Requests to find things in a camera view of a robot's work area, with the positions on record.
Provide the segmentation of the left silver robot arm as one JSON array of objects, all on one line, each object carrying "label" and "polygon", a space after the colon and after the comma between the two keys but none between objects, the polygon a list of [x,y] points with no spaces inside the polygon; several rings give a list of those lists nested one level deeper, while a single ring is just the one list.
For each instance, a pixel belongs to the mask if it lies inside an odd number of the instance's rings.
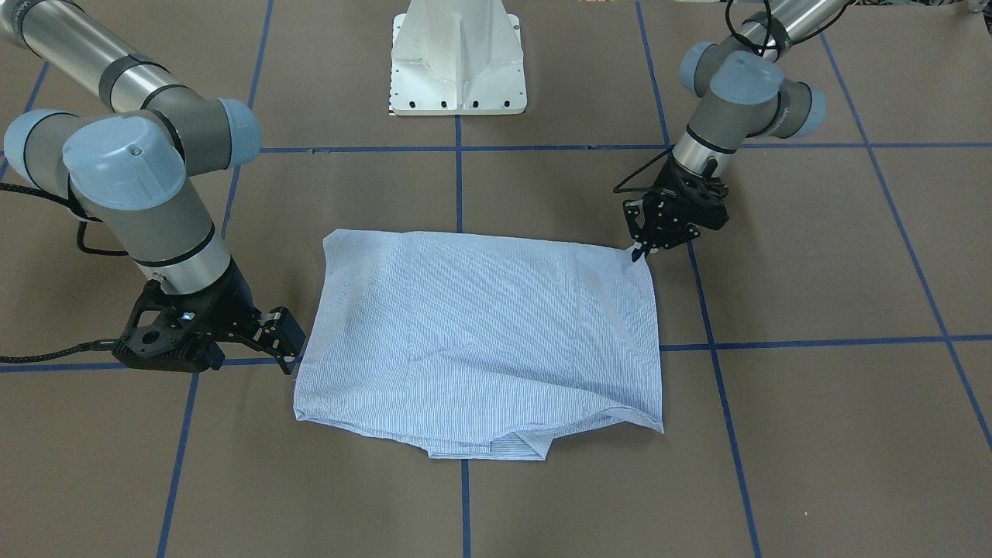
[{"label": "left silver robot arm", "polygon": [[687,51],[680,82],[699,103],[680,140],[658,156],[663,166],[654,183],[624,201],[633,261],[726,225],[729,187],[722,175],[745,140],[807,136],[821,126],[825,96],[784,77],[778,61],[822,34],[847,7],[846,1],[765,1],[741,22],[727,15],[722,42]]}]

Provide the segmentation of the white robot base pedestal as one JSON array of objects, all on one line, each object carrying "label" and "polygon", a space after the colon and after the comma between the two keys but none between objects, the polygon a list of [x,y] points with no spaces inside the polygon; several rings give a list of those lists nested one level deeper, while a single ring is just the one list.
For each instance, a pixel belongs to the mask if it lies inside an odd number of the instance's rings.
[{"label": "white robot base pedestal", "polygon": [[520,20],[501,1],[412,1],[393,18],[391,61],[393,115],[527,109]]}]

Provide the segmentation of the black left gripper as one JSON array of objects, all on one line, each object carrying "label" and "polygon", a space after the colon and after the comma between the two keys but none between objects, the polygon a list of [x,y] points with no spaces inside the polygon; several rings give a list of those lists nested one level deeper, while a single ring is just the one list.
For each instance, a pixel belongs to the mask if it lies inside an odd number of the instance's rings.
[{"label": "black left gripper", "polygon": [[631,261],[638,262],[659,250],[672,250],[701,236],[695,225],[674,218],[674,187],[681,174],[663,167],[652,187],[639,200],[624,201],[624,216],[634,242]]}]

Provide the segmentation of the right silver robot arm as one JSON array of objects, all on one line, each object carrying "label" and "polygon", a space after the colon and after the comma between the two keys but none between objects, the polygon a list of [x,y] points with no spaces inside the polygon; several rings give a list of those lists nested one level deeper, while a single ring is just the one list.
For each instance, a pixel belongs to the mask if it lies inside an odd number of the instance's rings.
[{"label": "right silver robot arm", "polygon": [[60,352],[4,356],[43,363],[110,352],[132,370],[219,370],[221,343],[269,354],[293,372],[305,333],[291,311],[262,312],[191,178],[238,168],[261,151],[261,128],[239,100],[207,99],[93,20],[74,1],[4,1],[2,39],[29,50],[102,100],[109,115],[28,111],[3,150],[25,186],[5,191],[64,206],[108,226],[145,277],[123,332]]}]

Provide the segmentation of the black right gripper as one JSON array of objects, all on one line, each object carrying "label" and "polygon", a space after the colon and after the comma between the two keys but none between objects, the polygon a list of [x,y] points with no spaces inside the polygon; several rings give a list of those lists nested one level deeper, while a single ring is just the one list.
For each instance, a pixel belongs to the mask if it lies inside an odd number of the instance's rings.
[{"label": "black right gripper", "polygon": [[297,319],[286,307],[261,313],[233,259],[219,279],[194,295],[194,312],[194,334],[199,338],[268,353],[287,377],[300,363],[307,335]]}]

